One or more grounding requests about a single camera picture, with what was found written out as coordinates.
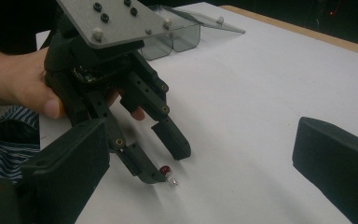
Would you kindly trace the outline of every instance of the transparent acrylic shield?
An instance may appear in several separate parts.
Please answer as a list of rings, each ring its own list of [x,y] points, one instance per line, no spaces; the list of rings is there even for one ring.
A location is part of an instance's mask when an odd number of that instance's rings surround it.
[[[187,20],[167,10],[164,6],[150,7],[156,14],[162,17],[169,30],[166,35],[145,39],[145,46],[141,53],[146,60],[155,60],[176,52],[195,48],[200,42],[200,24]]]
[[[199,23],[201,26],[204,26],[204,27],[214,28],[214,29],[218,29],[218,30],[225,30],[225,31],[230,31],[230,32],[236,32],[236,33],[241,33],[241,34],[245,33],[244,30],[227,24],[223,17],[214,19],[212,17],[203,15],[198,12],[177,9],[177,8],[169,8],[169,7],[165,7],[165,8],[176,15],[186,18],[189,21],[195,21],[196,23]]]

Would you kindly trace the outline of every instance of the dark background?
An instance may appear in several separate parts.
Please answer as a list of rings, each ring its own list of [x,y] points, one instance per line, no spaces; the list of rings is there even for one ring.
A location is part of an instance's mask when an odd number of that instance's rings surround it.
[[[146,6],[179,7],[207,2],[231,5],[358,43],[358,0],[139,0]]]

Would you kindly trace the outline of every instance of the striped shirt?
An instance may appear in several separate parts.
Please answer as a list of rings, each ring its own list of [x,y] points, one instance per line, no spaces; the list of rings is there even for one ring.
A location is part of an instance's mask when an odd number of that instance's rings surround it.
[[[12,106],[0,118],[0,177],[21,179],[20,165],[40,149],[39,117],[34,111]]]

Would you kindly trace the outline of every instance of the wooden table edge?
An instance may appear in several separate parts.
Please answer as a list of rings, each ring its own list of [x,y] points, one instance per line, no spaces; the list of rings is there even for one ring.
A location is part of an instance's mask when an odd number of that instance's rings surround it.
[[[331,35],[325,35],[322,33],[318,33],[318,32],[315,32],[315,31],[312,31],[312,30],[309,30],[309,29],[306,29],[306,28],[303,28],[300,26],[296,26],[296,25],[293,25],[293,24],[290,24],[290,23],[287,23],[284,21],[278,21],[278,20],[272,19],[270,17],[259,15],[254,12],[242,9],[242,8],[233,7],[233,6],[221,6],[221,8],[226,9],[228,11],[235,12],[235,13],[240,14],[245,17],[252,18],[257,21],[262,21],[262,22],[265,22],[265,23],[268,23],[268,24],[271,24],[274,26],[278,26],[285,30],[292,31],[292,32],[295,32],[295,33],[298,33],[301,35],[306,35],[306,36],[321,40],[323,42],[326,42],[326,43],[329,43],[329,44],[332,44],[332,45],[335,45],[335,46],[338,46],[338,47],[341,47],[344,49],[348,49],[348,50],[358,53],[358,44],[352,43],[347,40],[336,38]]]

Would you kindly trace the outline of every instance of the fingertip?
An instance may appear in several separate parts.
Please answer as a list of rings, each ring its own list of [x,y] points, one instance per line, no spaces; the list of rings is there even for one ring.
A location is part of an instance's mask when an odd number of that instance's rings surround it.
[[[58,99],[50,99],[43,106],[43,114],[52,119],[58,119],[63,115],[63,105]]]
[[[134,112],[131,113],[131,116],[136,120],[143,120],[145,119],[145,112],[141,107],[138,107]]]

